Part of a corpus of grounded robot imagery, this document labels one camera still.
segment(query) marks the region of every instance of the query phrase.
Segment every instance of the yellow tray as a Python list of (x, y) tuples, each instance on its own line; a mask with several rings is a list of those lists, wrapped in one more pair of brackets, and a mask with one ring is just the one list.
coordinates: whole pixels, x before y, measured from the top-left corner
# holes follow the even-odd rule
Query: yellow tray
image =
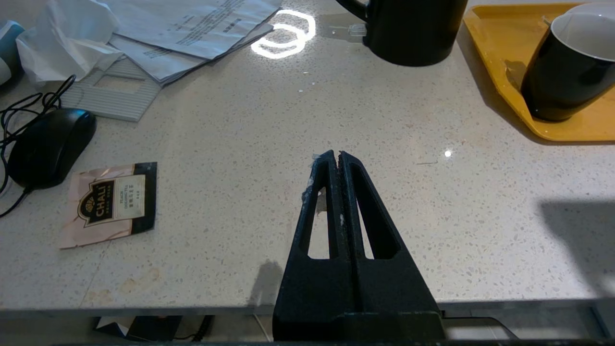
[(554, 141), (615, 140), (615, 89), (561, 123), (534, 119), (520, 88), (528, 62), (552, 21), (580, 3), (475, 6), (464, 17), (496, 89), (538, 136)]

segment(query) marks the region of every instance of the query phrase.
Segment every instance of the black kettle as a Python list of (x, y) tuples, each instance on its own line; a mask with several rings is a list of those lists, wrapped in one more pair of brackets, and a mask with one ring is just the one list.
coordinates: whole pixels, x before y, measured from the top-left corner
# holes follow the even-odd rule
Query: black kettle
[(363, 44), (403, 66), (427, 66), (453, 49), (467, 0), (337, 0), (366, 22)]

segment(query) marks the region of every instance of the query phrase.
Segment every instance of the black cable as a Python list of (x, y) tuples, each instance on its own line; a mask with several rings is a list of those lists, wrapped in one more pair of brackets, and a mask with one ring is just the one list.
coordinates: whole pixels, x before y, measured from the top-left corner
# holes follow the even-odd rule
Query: black cable
[(203, 322), (200, 323), (199, 330), (194, 333), (194, 337), (192, 338), (192, 342), (199, 342), (203, 340), (203, 336), (209, 331), (209, 327), (212, 325), (213, 315), (205, 315), (203, 316)]
[(194, 337), (195, 335), (196, 334), (190, 334), (188, 336), (177, 336), (177, 337), (174, 337), (173, 340), (188, 340), (191, 337)]
[[(0, 140), (0, 161), (2, 161), (2, 166), (4, 168), (4, 179), (2, 180), (2, 185), (0, 185), (0, 195), (4, 192), (6, 186), (9, 183), (9, 173), (7, 169), (9, 164), (5, 157), (5, 152), (9, 144), (19, 139), (19, 136), (23, 131), (25, 131), (25, 129), (32, 126), (32, 124), (34, 124), (42, 116), (47, 114), (48, 111), (59, 110), (60, 108), (62, 108), (62, 100), (60, 99), (60, 97), (73, 85), (75, 79), (76, 76), (73, 74), (72, 76), (67, 78), (55, 92), (48, 92), (45, 94), (43, 94), (42, 92), (38, 92), (36, 94), (25, 97), (13, 103), (8, 108), (0, 111), (0, 127), (2, 127), (2, 139)], [(41, 101), (42, 103), (42, 111), (38, 112), (28, 109), (28, 107), (37, 104), (38, 101)], [(24, 126), (19, 127), (17, 130), (11, 132), (9, 131), (9, 122), (13, 118), (13, 116), (15, 116), (19, 112), (32, 113), (36, 116), (32, 120), (28, 121), (28, 123), (26, 123)], [(19, 197), (17, 202), (15, 202), (15, 204), (13, 204), (9, 208), (9, 210), (0, 214), (0, 218), (6, 216), (8, 213), (13, 211), (13, 209), (15, 209), (19, 205), (19, 203), (21, 203), (21, 201), (25, 198), (25, 196), (28, 195), (30, 192), (31, 190), (29, 188), (24, 189), (22, 195)]]
[(9, 208), (9, 210), (7, 210), (6, 212), (3, 212), (2, 214), (0, 214), (0, 218), (9, 215), (10, 212), (13, 211), (13, 209), (15, 209), (22, 201), (23, 199), (28, 195), (28, 193), (30, 193), (30, 191), (24, 189), (23, 193), (21, 196), (19, 196), (19, 198), (17, 199), (17, 202), (13, 203), (13, 205)]

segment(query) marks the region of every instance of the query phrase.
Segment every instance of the gray ribbed object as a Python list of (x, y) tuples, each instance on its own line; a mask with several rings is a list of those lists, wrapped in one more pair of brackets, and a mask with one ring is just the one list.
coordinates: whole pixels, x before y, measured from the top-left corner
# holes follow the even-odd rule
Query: gray ribbed object
[[(143, 81), (136, 92), (96, 87), (104, 76)], [(95, 70), (62, 95), (62, 107), (81, 108), (98, 116), (139, 121), (161, 87), (130, 59), (118, 60), (106, 71)]]

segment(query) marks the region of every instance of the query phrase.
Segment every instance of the mouse cable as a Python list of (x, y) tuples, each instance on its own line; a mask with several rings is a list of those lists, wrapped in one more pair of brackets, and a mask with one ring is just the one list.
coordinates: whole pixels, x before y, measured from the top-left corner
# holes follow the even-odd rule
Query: mouse cable
[[(47, 114), (47, 112), (49, 112), (50, 110), (61, 109), (62, 100), (60, 99), (60, 97), (73, 85), (76, 78), (77, 76), (73, 74), (72, 76), (67, 78), (55, 92), (52, 91), (45, 94), (43, 94), (42, 92), (38, 92), (36, 94), (25, 97), (13, 103), (8, 108), (0, 111), (0, 127), (2, 127), (2, 139), (0, 140), (0, 160), (2, 161), (2, 166), (4, 167), (4, 180), (2, 181), (2, 185), (0, 185), (0, 195), (4, 192), (4, 189), (6, 189), (6, 186), (9, 183), (9, 163), (7, 162), (5, 157), (5, 152), (9, 144), (16, 141), (21, 135), (21, 133), (25, 131), (25, 129), (32, 126), (32, 124), (34, 124), (36, 121), (38, 121), (38, 119)], [(29, 107), (37, 104), (38, 101), (41, 101), (42, 103), (41, 111), (34, 111), (28, 109)], [(19, 127), (17, 130), (11, 132), (9, 131), (9, 122), (11, 118), (13, 118), (13, 116), (19, 112), (31, 113), (36, 116), (22, 127)], [(9, 208), (9, 210), (0, 214), (0, 218), (6, 216), (8, 213), (13, 211), (13, 209), (15, 209), (19, 205), (19, 203), (23, 201), (25, 196), (27, 196), (30, 192), (31, 190), (29, 188), (24, 189), (22, 195), (19, 197), (17, 202), (15, 202), (15, 204), (13, 204)]]

